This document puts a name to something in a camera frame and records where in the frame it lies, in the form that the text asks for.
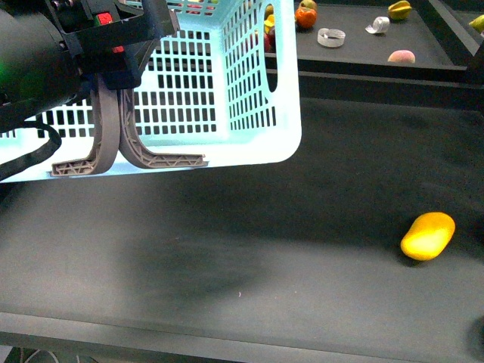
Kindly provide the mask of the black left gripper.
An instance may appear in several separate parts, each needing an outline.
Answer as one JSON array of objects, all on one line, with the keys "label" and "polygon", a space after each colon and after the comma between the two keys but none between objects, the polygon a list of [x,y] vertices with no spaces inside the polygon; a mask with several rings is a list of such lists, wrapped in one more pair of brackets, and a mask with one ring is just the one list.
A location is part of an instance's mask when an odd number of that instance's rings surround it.
[{"label": "black left gripper", "polygon": [[45,7],[81,74],[102,76],[110,90],[138,87],[157,43],[180,29],[165,1],[46,1]]}]

